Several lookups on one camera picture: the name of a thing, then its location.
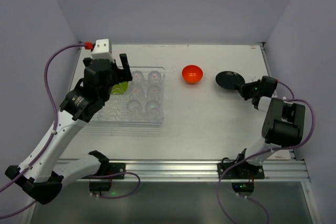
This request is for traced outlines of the lime green plate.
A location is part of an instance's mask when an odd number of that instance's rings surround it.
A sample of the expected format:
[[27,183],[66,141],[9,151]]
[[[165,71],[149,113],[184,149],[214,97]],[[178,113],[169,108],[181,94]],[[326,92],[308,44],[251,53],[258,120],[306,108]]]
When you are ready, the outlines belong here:
[[125,94],[128,90],[128,86],[129,83],[127,81],[114,85],[111,90],[111,95]]

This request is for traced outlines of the black plate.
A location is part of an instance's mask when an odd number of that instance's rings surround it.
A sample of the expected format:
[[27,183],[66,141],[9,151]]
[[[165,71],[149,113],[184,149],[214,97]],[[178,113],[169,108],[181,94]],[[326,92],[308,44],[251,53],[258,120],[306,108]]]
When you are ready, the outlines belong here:
[[216,83],[226,90],[238,90],[245,84],[245,79],[233,71],[222,71],[215,77]]

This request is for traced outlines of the orange plastic bowl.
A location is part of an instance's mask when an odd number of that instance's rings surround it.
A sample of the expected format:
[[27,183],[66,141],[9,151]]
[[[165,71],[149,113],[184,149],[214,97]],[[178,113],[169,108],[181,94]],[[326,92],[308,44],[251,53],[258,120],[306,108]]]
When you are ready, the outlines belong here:
[[199,66],[188,65],[182,70],[182,78],[188,84],[197,84],[203,78],[203,71]]

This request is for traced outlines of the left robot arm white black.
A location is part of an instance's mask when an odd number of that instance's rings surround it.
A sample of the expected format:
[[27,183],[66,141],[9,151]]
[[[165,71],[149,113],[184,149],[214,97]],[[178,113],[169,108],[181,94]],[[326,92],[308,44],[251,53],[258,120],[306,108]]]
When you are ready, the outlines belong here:
[[58,120],[52,125],[33,152],[18,166],[5,172],[31,198],[42,205],[54,200],[63,188],[78,179],[107,175],[109,160],[98,151],[70,162],[55,165],[72,139],[90,122],[110,99],[113,86],[132,81],[126,54],[120,54],[122,68],[109,59],[83,60],[85,69],[60,105]]

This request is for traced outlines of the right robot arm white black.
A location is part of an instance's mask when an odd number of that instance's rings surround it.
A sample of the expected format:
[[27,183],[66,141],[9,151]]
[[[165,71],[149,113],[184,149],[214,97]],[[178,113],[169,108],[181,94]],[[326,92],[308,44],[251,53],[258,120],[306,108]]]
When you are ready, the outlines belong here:
[[306,108],[275,97],[274,92],[280,83],[275,78],[263,76],[254,82],[234,85],[244,100],[251,99],[254,108],[266,114],[261,138],[238,154],[234,164],[258,167],[273,153],[301,143]]

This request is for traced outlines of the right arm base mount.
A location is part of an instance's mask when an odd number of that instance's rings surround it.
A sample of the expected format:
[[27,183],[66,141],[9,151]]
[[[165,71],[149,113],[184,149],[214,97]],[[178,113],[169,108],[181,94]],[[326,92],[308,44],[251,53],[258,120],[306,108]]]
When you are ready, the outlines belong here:
[[265,179],[265,173],[262,166],[254,166],[247,162],[230,169],[235,163],[240,161],[237,158],[231,161],[229,158],[223,158],[217,164],[218,178],[225,173],[223,180],[233,180],[231,187],[236,194],[251,196],[255,189],[256,179]]

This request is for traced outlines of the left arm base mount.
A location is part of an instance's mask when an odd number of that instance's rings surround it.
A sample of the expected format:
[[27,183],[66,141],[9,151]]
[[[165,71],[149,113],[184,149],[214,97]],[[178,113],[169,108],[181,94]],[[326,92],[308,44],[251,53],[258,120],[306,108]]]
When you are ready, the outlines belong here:
[[[93,176],[107,176],[125,172],[125,163],[105,163]],[[89,191],[93,194],[102,195],[103,192],[109,191],[114,179],[124,179],[124,175],[118,175],[113,178],[104,178],[99,182],[89,182]]]

